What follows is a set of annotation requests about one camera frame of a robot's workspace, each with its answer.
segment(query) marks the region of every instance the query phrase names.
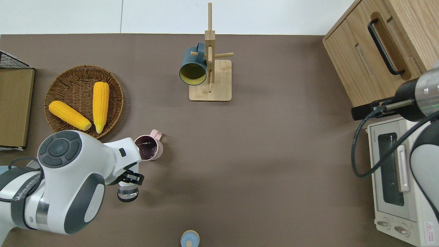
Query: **toaster oven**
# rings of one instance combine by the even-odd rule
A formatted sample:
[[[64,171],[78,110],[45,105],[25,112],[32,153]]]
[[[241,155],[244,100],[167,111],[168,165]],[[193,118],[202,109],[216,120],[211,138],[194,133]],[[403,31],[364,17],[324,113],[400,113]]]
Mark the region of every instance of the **toaster oven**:
[[[414,126],[404,118],[370,124],[371,166],[407,130]],[[376,228],[415,246],[439,246],[439,224],[409,167],[413,142],[428,125],[419,128],[372,174]]]

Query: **oven knob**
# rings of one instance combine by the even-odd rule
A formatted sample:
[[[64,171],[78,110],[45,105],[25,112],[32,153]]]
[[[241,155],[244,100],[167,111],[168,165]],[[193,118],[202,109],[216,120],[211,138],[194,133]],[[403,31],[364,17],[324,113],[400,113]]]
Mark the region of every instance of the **oven knob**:
[[[382,226],[389,226],[389,223],[385,221],[377,221],[377,224]]]
[[[380,226],[382,226],[382,227],[388,229],[388,230],[390,229],[390,221],[389,221],[389,219],[387,219],[386,217],[384,217],[382,221],[377,221],[377,220],[375,220],[375,223],[376,223],[377,225],[380,225]]]
[[[401,224],[401,226],[395,226],[395,230],[399,233],[401,233],[402,235],[408,237],[410,236],[410,231],[409,228],[406,224]]]

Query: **black cable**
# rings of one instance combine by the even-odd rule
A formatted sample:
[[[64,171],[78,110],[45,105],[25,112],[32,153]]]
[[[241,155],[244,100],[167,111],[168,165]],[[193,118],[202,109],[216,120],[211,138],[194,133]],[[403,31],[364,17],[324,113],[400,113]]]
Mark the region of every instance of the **black cable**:
[[[355,147],[356,147],[356,143],[358,140],[358,135],[360,134],[361,128],[363,128],[364,124],[372,117],[374,117],[376,114],[378,114],[380,111],[385,110],[385,106],[379,106],[376,110],[374,110],[373,112],[371,112],[369,115],[367,115],[367,117],[365,117],[363,119],[363,121],[360,123],[360,125],[357,128],[357,131],[355,133],[354,136],[354,140],[352,142],[352,149],[351,149],[351,163],[352,163],[352,169],[355,173],[355,175],[359,178],[367,178],[370,175],[372,175],[372,173],[374,173],[378,168],[380,168],[380,166],[384,163],[384,160],[386,160],[389,156],[392,155],[392,153],[411,135],[413,134],[417,129],[419,129],[422,125],[424,125],[426,122],[432,121],[432,120],[436,120],[437,118],[439,118],[439,111],[433,113],[432,115],[429,115],[428,117],[424,118],[423,120],[419,121],[416,125],[414,125],[412,128],[410,128],[405,134],[403,134],[401,136],[401,138],[399,138],[399,140],[397,140],[395,142],[395,144],[393,144],[393,146],[387,150],[383,156],[381,157],[381,159],[372,167],[372,169],[370,169],[368,172],[366,173],[359,173],[356,165],[355,165]]]
[[[38,169],[35,169],[36,171],[40,171],[40,177],[38,178],[37,183],[35,183],[34,186],[32,187],[32,189],[29,191],[29,193],[26,194],[25,197],[27,198],[27,197],[31,196],[40,186],[41,182],[44,179],[44,171],[43,171],[43,168],[41,167],[41,164],[38,162],[38,160],[36,158],[33,158],[33,157],[23,157],[23,158],[15,159],[9,163],[9,165],[7,166],[8,169],[11,169],[12,164],[14,164],[15,162],[20,161],[20,160],[33,160],[33,161],[36,161],[38,163],[38,165],[40,166]],[[11,199],[0,198],[0,201],[10,203]]]

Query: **wire basket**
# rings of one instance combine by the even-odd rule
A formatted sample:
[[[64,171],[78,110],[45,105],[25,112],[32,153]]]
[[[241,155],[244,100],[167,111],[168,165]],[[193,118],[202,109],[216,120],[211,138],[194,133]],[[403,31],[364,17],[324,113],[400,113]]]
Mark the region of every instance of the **wire basket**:
[[[0,69],[31,69],[31,67],[11,54],[0,51]]]

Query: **white wall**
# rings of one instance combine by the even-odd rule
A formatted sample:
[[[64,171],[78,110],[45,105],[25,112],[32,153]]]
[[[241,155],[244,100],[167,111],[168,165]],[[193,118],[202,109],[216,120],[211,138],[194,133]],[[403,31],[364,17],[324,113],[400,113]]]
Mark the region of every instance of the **white wall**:
[[[0,0],[0,34],[324,35],[353,0]]]

